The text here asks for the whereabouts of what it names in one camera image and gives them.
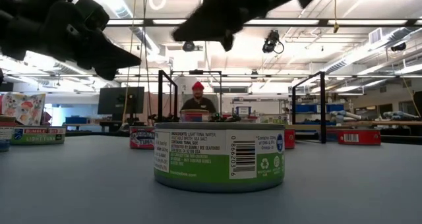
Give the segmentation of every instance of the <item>recycling symbol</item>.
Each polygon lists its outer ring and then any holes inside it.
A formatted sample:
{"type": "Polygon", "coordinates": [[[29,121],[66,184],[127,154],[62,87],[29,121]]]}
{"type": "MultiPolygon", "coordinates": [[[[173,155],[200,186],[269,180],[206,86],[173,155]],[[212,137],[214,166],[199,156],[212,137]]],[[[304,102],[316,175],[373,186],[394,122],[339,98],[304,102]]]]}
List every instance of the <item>recycling symbol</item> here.
{"type": "Polygon", "coordinates": [[[262,161],[261,161],[261,168],[267,169],[268,166],[270,166],[270,163],[268,162],[268,160],[266,158],[262,159],[262,161]]]}

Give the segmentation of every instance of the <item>black shirt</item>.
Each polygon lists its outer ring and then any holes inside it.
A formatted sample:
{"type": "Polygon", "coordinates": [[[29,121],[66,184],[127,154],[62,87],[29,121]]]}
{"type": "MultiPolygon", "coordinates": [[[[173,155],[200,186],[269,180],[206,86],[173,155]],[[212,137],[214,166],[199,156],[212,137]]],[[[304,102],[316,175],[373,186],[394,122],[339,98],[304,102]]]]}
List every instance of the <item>black shirt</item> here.
{"type": "Polygon", "coordinates": [[[183,104],[181,110],[184,110],[184,109],[202,109],[202,110],[207,110],[210,113],[217,112],[212,101],[207,98],[201,98],[199,102],[195,101],[194,98],[188,99],[185,102],[185,104],[183,104]]]}

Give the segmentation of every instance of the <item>man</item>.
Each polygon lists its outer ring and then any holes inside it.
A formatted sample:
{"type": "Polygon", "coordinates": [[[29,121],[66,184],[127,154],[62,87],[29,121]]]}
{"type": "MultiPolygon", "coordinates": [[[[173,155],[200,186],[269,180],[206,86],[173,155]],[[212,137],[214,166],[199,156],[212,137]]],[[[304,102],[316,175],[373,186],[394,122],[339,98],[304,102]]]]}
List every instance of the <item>man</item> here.
{"type": "Polygon", "coordinates": [[[217,112],[214,104],[210,99],[204,98],[204,86],[200,82],[196,82],[192,86],[193,98],[188,99],[182,106],[182,110],[185,109],[202,109],[207,110],[211,114],[217,112]]]}

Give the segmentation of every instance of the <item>computer monitor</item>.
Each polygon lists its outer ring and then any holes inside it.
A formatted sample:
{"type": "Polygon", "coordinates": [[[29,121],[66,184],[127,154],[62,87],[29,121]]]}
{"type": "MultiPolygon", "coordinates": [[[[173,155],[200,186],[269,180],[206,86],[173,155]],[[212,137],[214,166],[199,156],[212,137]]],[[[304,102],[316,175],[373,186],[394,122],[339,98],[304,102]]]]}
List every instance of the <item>computer monitor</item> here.
{"type": "MultiPolygon", "coordinates": [[[[127,88],[126,114],[144,111],[144,87],[127,88]]],[[[102,88],[98,102],[99,115],[122,115],[125,107],[126,88],[102,88]]]]}

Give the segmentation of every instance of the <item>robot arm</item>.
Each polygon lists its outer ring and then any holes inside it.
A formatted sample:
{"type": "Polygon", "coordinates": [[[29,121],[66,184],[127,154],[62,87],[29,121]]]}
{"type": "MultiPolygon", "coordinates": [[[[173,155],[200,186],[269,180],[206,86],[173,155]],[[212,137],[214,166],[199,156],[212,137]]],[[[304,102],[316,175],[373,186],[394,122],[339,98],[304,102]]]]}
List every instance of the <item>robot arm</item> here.
{"type": "MultiPolygon", "coordinates": [[[[175,41],[217,41],[226,51],[233,45],[233,35],[243,24],[263,18],[268,11],[291,0],[204,0],[190,17],[173,32],[175,41]]],[[[312,0],[298,0],[305,8],[312,0]]]]}
{"type": "Polygon", "coordinates": [[[102,33],[108,14],[93,0],[0,0],[3,55],[23,60],[30,50],[60,61],[76,61],[113,80],[117,69],[140,59],[112,44],[102,33]]]}

